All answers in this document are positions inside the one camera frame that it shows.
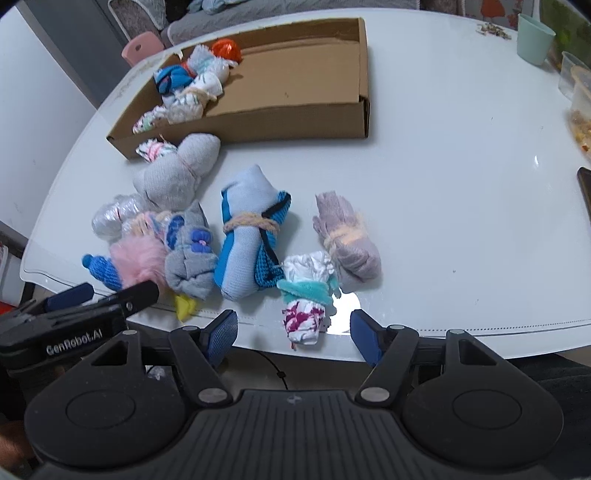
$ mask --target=orange ball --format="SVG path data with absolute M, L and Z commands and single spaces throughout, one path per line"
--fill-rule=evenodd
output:
M 229 38 L 221 38 L 212 45 L 212 53 L 216 57 L 226 60 L 233 60 L 240 63 L 242 61 L 242 52 L 238 44 Z

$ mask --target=phone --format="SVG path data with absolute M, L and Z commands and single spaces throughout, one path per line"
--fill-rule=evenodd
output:
M 591 218 L 591 170 L 585 167 L 579 168 L 579 171 L 577 172 L 577 178 L 579 179 L 579 184 L 581 185 L 581 190 L 583 191 L 583 198 L 585 199 L 587 211 L 589 212 L 589 217 Z

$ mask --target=gray sock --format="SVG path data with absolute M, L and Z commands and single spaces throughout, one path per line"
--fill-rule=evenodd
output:
M 219 150 L 220 139 L 215 135 L 188 135 L 176 153 L 140 171 L 134 187 L 154 209 L 180 212 L 194 200 L 201 178 L 212 169 Z
M 314 230 L 335 264 L 341 290 L 350 293 L 359 283 L 377 278 L 382 271 L 378 249 L 347 199 L 326 192 L 316 195 L 316 205 Z
M 213 271 L 217 265 L 217 255 L 209 245 L 211 238 L 207 220 L 197 201 L 184 212 L 172 216 L 165 238 L 171 251 L 164 261 L 164 275 L 168 286 L 176 293 L 205 300 L 211 292 Z

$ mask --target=cable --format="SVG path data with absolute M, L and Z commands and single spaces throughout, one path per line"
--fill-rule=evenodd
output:
M 276 366 L 275 362 L 273 360 L 271 360 L 269 357 L 267 357 L 263 352 L 259 352 L 258 350 L 253 350 L 253 352 L 258 353 L 261 357 L 266 359 L 271 365 L 273 365 L 275 367 L 275 370 L 277 370 L 277 376 L 279 378 L 281 378 L 281 381 L 283 382 L 285 389 L 289 390 L 289 388 L 287 387 L 287 382 L 285 381 L 285 378 L 287 376 L 285 374 L 285 372 L 282 372 L 281 370 L 279 370 L 279 367 Z

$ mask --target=white wall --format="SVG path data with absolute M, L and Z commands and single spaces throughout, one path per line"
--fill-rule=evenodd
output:
M 4 15 L 0 19 L 0 222 L 27 238 L 31 235 L 57 171 L 95 111 L 18 10 Z

